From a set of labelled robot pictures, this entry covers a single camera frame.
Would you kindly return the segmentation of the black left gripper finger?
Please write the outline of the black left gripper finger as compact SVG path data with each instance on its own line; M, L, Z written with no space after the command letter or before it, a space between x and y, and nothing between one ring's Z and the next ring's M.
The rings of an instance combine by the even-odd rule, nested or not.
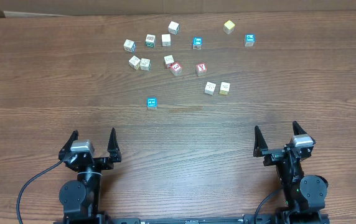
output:
M111 130L107 151L109 152L111 158L121 158L121 151L119 149L118 142L116 139L115 128L112 128Z
M71 148L73 142L76 141L77 139L78 139L78 131L74 130L72 132L72 134L70 135L68 141L63 145L63 147L59 151L59 153L70 152L70 148Z

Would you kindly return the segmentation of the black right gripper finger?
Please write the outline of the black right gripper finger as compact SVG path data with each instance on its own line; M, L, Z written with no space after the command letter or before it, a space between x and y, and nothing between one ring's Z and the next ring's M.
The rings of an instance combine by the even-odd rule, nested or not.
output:
M255 144L254 144L254 153L263 153L268 150L268 145L262 135L261 129L258 126L255 126Z
M297 121L293 121L293 132L295 136L307 134L307 132L305 132L305 130L302 129L302 127L299 125Z

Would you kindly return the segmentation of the blue top wooden block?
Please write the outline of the blue top wooden block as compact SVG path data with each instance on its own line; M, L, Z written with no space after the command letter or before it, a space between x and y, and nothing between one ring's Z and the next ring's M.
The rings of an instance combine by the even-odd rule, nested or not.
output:
M157 109L157 98L148 98L147 99L147 108L149 110L156 110Z

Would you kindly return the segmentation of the red 3 wooden block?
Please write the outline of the red 3 wooden block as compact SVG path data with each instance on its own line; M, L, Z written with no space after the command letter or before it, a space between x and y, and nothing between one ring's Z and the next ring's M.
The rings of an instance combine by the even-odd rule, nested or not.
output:
M170 70L174 76L181 76L182 74L182 65L179 62L173 63L170 66Z

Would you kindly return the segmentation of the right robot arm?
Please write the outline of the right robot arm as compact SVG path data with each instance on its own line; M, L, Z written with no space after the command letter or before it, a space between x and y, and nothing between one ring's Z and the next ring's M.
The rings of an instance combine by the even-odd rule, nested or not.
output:
M264 166L275 166L281 188L269 194L257 207L251 218L245 221L253 223L285 224L325 224L329 216L322 214L325 208L328 181L319 175L305 175L301 161L311 157L316 141L297 123L293 121L294 135L282 149L269 150L261 133L255 126L255 145L253 155L263 157ZM273 215L260 215L262 206L277 193L282 191L286 206L277 208Z

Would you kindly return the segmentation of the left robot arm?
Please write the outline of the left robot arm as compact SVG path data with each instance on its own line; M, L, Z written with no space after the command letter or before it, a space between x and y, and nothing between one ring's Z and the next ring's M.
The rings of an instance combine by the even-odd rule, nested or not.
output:
M77 173L77 178L66 182L60 189L63 205L63 223L110 223L106 212L99 211L102 171L112 170L121 162L121 151L112 129L108 157L95 157L95 148L89 139L79 140L75 130L61 148L59 159Z

